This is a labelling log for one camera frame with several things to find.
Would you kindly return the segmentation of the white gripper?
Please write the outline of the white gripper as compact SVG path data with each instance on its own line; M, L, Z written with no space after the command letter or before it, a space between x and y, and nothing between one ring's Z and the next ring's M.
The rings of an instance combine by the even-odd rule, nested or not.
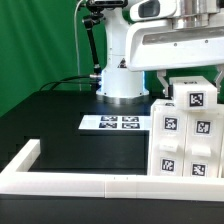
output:
M174 30L171 20L135 23L126 36L126 65L132 71L157 71L163 94L170 96L167 69L217 65L217 92L224 79L224 22Z

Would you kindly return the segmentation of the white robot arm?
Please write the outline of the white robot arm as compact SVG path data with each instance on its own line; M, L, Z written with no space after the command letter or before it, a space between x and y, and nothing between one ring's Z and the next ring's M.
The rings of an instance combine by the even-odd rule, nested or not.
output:
M149 94L144 73L224 64L224 0L87 0L103 22L107 64L97 96L133 102Z

